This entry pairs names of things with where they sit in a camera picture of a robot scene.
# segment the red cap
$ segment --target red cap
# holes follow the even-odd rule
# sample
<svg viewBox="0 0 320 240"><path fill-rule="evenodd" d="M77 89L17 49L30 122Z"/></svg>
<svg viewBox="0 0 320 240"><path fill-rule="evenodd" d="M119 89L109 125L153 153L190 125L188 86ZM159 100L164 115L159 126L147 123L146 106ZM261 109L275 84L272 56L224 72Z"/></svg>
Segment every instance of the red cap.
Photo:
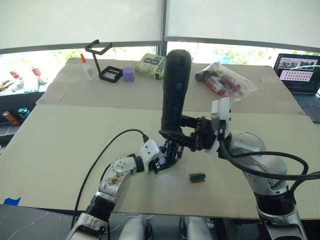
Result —
<svg viewBox="0 0 320 240"><path fill-rule="evenodd" d="M85 59L84 55L81 53L80 56L81 56L81 61L85 64L87 60Z"/></svg>

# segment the plastic bag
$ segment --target plastic bag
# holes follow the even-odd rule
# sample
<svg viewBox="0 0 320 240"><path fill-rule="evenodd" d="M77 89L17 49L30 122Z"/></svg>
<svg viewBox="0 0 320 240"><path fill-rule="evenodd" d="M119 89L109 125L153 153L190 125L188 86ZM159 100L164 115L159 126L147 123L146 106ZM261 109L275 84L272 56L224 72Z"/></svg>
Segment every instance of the plastic bag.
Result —
<svg viewBox="0 0 320 240"><path fill-rule="evenodd" d="M195 79L204 82L207 87L230 102L238 102L257 90L257 86L247 78L226 68L219 62L212 63L195 74Z"/></svg>

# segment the book cover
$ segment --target book cover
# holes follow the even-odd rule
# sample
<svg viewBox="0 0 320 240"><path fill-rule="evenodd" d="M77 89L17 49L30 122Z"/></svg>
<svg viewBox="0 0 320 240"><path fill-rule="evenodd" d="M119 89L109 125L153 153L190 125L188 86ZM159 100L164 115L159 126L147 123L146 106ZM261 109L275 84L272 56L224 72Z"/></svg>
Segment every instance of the book cover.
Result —
<svg viewBox="0 0 320 240"><path fill-rule="evenodd" d="M146 53L134 68L134 74L150 79L163 80L166 66L166 57Z"/></svg>

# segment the purple cube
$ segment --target purple cube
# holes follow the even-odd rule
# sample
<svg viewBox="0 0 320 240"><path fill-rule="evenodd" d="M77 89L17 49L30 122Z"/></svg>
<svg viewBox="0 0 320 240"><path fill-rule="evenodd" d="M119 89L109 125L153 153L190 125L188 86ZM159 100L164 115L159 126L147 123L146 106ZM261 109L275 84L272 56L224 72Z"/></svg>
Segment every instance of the purple cube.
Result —
<svg viewBox="0 0 320 240"><path fill-rule="evenodd" d="M124 67L122 74L125 82L133 82L135 80L133 67Z"/></svg>

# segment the beige board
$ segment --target beige board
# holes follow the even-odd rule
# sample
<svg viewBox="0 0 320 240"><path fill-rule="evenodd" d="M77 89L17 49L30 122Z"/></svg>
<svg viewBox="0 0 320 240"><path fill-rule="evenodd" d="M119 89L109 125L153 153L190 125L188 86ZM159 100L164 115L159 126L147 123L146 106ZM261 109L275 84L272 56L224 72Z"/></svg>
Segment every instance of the beige board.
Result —
<svg viewBox="0 0 320 240"><path fill-rule="evenodd" d="M135 76L134 82L110 83L98 78L92 59L88 59L95 79L87 80L80 58L71 58L58 73L37 104L73 105L91 107L115 107L161 110L163 104L163 82ZM100 67L135 67L138 61L100 59ZM185 111L206 112L213 100L219 96L212 93L203 82L195 80L195 74L208 64L193 63L186 93ZM304 115L291 93L280 81L270 66L225 65L227 68L251 80L258 89L246 99L232 105L234 113Z"/></svg>
<svg viewBox="0 0 320 240"><path fill-rule="evenodd" d="M209 112L184 112L198 117ZM160 110L37 105L0 156L0 199L21 197L19 206L73 210L87 171L105 145L123 130L142 130L159 145ZM304 115L232 113L231 129L258 135L270 151L297 155L320 169L320 130ZM108 163L138 153L137 132L116 140L101 157L84 188L79 209L85 210ZM286 159L290 174L302 166ZM189 174L205 173L191 183ZM296 191L302 219L319 219L320 181ZM185 149L182 159L159 174L133 175L116 212L257 218L256 202L242 172L218 154Z"/></svg>

